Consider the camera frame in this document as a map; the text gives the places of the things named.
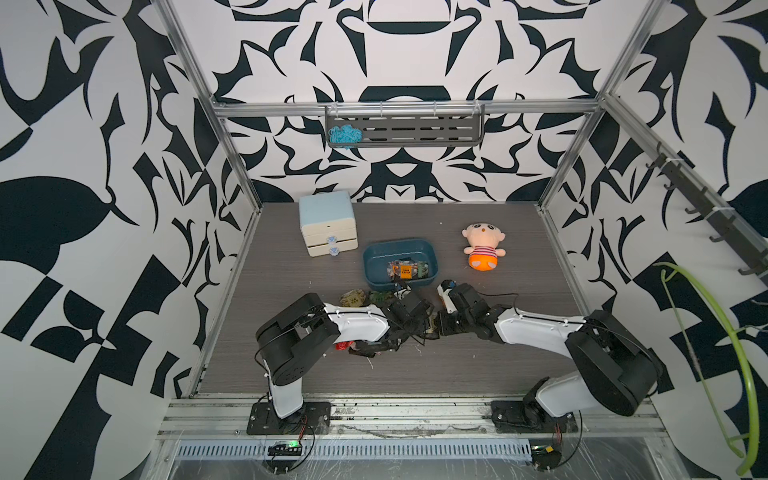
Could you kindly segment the grey perforated wall shelf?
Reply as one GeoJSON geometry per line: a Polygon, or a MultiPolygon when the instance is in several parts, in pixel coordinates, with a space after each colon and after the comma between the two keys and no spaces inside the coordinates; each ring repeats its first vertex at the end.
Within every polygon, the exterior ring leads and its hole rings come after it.
{"type": "Polygon", "coordinates": [[[392,109],[382,105],[370,110],[330,107],[324,116],[325,137],[333,126],[351,124],[363,131],[363,140],[353,148],[474,147],[484,137],[484,112],[448,110],[436,106],[425,110],[392,109]]]}

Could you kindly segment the yellow label tea bag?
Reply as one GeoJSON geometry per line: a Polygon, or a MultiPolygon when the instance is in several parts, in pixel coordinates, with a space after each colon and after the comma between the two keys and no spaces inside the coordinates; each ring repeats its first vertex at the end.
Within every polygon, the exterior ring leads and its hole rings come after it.
{"type": "Polygon", "coordinates": [[[362,289],[346,292],[340,297],[340,305],[345,308],[361,308],[368,304],[368,293],[362,289]]]}

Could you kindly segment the black wall hook rail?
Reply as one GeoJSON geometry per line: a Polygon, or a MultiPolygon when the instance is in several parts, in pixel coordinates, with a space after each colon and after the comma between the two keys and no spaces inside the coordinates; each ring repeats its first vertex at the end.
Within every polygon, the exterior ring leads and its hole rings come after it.
{"type": "Polygon", "coordinates": [[[687,202],[686,214],[704,221],[715,232],[709,240],[727,244],[742,261],[744,266],[738,273],[767,284],[767,240],[684,158],[670,152],[662,141],[655,142],[654,150],[655,158],[646,167],[666,180],[665,198],[678,192],[687,202]]]}

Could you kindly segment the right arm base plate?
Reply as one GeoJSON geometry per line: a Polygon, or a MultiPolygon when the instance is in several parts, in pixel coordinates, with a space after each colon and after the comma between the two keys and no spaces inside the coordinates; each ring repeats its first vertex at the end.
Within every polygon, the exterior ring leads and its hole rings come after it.
{"type": "Polygon", "coordinates": [[[578,433],[579,421],[572,414],[553,417],[535,401],[495,400],[490,419],[498,433],[578,433]]]}

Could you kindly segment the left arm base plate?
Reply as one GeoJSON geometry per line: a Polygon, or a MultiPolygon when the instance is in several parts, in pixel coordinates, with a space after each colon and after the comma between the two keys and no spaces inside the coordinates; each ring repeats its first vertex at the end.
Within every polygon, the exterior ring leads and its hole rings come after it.
{"type": "Polygon", "coordinates": [[[331,420],[330,402],[307,402],[297,412],[280,418],[271,402],[260,401],[252,405],[246,433],[248,435],[324,434],[331,420]]]}

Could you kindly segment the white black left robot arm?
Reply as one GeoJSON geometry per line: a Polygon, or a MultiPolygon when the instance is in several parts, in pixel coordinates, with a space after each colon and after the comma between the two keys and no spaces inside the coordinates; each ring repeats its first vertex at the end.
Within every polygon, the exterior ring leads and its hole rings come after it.
{"type": "Polygon", "coordinates": [[[301,296],[255,334],[254,360],[266,374],[272,411],[281,420],[302,411],[303,377],[334,347],[373,358],[409,340],[426,343],[436,333],[434,311],[413,290],[362,306],[333,305],[315,293],[301,296]]]}

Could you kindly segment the teal plastic storage box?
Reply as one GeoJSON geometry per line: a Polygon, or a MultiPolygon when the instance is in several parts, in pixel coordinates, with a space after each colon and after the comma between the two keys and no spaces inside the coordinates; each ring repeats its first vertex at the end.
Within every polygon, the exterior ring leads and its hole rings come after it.
{"type": "Polygon", "coordinates": [[[405,285],[412,288],[430,285],[439,273],[439,263],[430,242],[420,238],[389,240],[369,245],[363,252],[363,271],[368,286],[374,291],[396,291],[405,285]],[[425,261],[429,264],[427,278],[393,282],[387,273],[394,260],[425,261]]]}

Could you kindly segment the red foil tea bag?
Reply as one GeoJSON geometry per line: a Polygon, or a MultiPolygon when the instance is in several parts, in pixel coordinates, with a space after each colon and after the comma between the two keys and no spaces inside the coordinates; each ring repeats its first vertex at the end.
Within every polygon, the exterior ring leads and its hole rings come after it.
{"type": "Polygon", "coordinates": [[[354,345],[354,341],[344,341],[335,344],[335,349],[338,351],[348,350],[354,345]]]}

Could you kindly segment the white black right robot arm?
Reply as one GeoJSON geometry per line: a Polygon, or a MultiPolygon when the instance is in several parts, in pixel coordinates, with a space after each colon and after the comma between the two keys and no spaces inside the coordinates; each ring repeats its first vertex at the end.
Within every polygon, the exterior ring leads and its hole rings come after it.
{"type": "Polygon", "coordinates": [[[574,372],[545,377],[526,394],[521,414],[528,421],[557,419],[596,406],[632,416],[665,372],[659,357],[607,311],[562,317],[527,312],[514,304],[490,306],[474,287],[452,280],[442,282],[437,291],[445,306],[439,316],[440,335],[472,333],[573,361],[574,372]]]}

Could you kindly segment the plush doll orange pants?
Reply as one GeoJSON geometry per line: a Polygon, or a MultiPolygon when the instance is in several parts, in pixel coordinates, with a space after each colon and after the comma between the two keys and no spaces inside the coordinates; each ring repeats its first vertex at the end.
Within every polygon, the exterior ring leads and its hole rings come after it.
{"type": "Polygon", "coordinates": [[[506,255],[506,251],[499,247],[506,234],[490,223],[470,224],[462,230],[462,236],[468,242],[463,252],[468,256],[468,265],[474,270],[495,270],[499,258],[506,255]]]}

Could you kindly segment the green label tea bag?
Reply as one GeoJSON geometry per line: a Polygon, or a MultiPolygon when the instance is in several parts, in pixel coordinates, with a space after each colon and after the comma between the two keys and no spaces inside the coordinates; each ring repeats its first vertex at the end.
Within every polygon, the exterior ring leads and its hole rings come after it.
{"type": "Polygon", "coordinates": [[[370,291],[368,301],[375,305],[388,305],[395,299],[395,295],[390,291],[370,291]]]}

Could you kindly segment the small blue cream drawer cabinet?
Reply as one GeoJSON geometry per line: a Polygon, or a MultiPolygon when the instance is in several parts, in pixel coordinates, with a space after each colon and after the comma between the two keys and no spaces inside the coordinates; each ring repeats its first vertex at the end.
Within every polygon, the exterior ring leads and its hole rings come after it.
{"type": "Polygon", "coordinates": [[[357,224],[346,191],[300,198],[299,222],[310,257],[337,256],[358,248],[357,224]]]}

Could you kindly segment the blue crumpled item on shelf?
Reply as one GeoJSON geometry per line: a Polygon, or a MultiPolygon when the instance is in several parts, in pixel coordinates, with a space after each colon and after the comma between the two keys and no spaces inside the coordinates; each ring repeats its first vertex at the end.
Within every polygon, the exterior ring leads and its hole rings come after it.
{"type": "Polygon", "coordinates": [[[363,140],[363,131],[351,124],[333,126],[328,132],[328,142],[341,148],[353,148],[363,140]]]}

